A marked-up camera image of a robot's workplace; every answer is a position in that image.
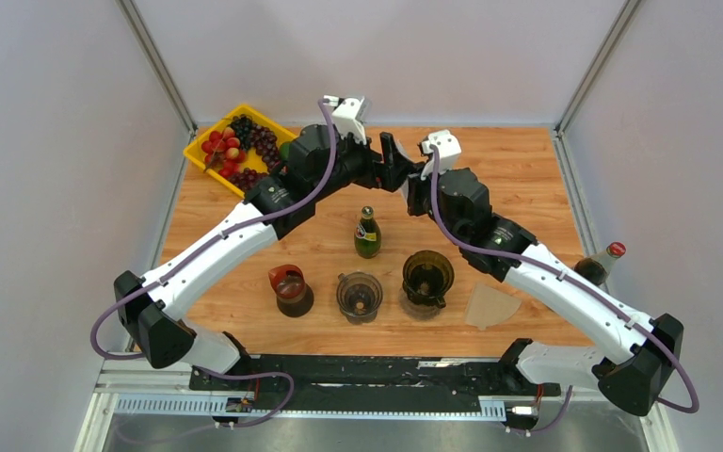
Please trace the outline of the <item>dark olive coffee dripper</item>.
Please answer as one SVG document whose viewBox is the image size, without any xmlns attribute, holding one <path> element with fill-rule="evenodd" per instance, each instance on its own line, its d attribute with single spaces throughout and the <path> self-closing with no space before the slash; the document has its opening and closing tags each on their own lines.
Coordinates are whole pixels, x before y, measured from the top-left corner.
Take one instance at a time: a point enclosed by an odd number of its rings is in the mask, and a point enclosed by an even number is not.
<svg viewBox="0 0 723 452">
<path fill-rule="evenodd" d="M 443 254 L 420 250 L 406 260 L 402 277 L 402 289 L 411 305 L 442 310 L 445 295 L 455 281 L 455 270 Z"/>
</svg>

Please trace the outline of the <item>white paper coffee filter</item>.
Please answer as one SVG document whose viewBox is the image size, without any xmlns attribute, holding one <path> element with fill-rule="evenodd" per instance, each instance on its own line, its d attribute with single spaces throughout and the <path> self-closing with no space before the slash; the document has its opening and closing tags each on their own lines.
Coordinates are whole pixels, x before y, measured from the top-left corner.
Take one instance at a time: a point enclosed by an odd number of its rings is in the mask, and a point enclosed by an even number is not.
<svg viewBox="0 0 723 452">
<path fill-rule="evenodd" d="M 397 156 L 400 162 L 397 164 L 397 181 L 399 182 L 398 191 L 402 198 L 406 202 L 409 195 L 409 175 L 412 173 L 413 162 L 408 156 L 406 148 L 402 145 L 399 140 L 395 141 L 395 147 L 397 149 Z"/>
</svg>

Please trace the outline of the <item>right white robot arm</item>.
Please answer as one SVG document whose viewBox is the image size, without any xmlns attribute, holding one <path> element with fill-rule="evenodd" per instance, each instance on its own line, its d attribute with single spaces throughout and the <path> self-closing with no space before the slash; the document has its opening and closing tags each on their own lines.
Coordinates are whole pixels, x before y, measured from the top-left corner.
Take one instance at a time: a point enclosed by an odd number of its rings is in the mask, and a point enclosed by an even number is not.
<svg viewBox="0 0 723 452">
<path fill-rule="evenodd" d="M 638 311 L 560 262 L 521 225 L 493 213 L 488 189 L 469 169 L 432 177 L 419 166 L 402 176 L 398 188 L 409 214 L 430 216 L 470 266 L 541 301 L 591 340 L 590 347 L 515 341 L 499 369 L 508 391 L 557 383 L 597 390 L 636 416 L 657 403 L 678 412 L 699 410 L 680 363 L 679 319 Z"/>
</svg>

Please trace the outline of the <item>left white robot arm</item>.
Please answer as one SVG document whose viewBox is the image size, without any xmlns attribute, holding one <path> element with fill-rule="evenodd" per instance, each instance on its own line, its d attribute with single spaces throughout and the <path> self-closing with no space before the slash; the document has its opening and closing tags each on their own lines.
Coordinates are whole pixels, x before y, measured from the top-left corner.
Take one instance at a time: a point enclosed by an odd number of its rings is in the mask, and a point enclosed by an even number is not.
<svg viewBox="0 0 723 452">
<path fill-rule="evenodd" d="M 242 388 L 250 376 L 232 339 L 185 323 L 194 303 L 215 283 L 259 250 L 278 242 L 314 216 L 316 205 L 349 186 L 388 192 L 421 177 L 389 133 L 380 151 L 365 135 L 341 134 L 313 124 L 288 144 L 282 163 L 256 184 L 222 223 L 186 251 L 142 276 L 130 270 L 113 282 L 121 325 L 137 343 L 139 357 L 155 368 L 188 363 L 214 370 L 226 389 Z"/>
</svg>

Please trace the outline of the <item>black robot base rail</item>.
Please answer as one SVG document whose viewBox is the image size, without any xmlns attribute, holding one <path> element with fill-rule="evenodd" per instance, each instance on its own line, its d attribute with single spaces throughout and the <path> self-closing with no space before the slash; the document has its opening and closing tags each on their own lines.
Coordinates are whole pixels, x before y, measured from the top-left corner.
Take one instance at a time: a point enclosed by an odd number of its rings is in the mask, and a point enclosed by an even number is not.
<svg viewBox="0 0 723 452">
<path fill-rule="evenodd" d="M 194 391 L 234 391 L 251 406 L 270 410 L 354 415 L 492 414 L 492 402 L 523 398 L 529 414 L 499 412 L 495 419 L 527 429 L 538 421 L 556 383 L 537 386 L 512 363 L 495 358 L 262 354 L 242 358 L 227 379 L 191 372 Z"/>
</svg>

